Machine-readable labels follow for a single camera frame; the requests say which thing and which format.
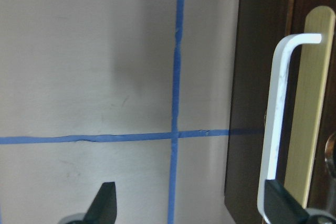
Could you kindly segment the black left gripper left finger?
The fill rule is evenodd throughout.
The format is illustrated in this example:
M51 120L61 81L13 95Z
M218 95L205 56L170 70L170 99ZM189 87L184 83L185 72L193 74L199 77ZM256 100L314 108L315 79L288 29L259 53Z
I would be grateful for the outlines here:
M86 212L84 223L114 224L117 218L115 182L105 182Z

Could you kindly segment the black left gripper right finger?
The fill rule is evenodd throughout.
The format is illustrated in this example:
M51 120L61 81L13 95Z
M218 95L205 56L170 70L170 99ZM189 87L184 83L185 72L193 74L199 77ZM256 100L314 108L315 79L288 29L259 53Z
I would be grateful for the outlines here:
M264 219L268 223L306 223L309 214L277 181L265 180Z

